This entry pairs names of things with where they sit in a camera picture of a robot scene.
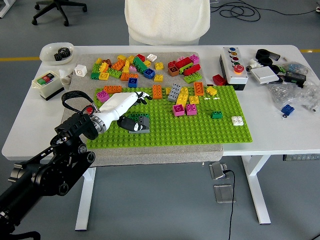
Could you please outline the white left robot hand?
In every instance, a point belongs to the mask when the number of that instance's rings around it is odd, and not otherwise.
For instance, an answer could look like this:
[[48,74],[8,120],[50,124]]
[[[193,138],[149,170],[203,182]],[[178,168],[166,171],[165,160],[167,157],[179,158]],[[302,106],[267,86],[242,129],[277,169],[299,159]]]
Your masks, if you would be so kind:
[[115,93],[99,108],[98,112],[93,113],[90,119],[99,134],[105,133],[112,121],[118,121],[135,103],[146,105],[145,99],[153,98],[143,91]]

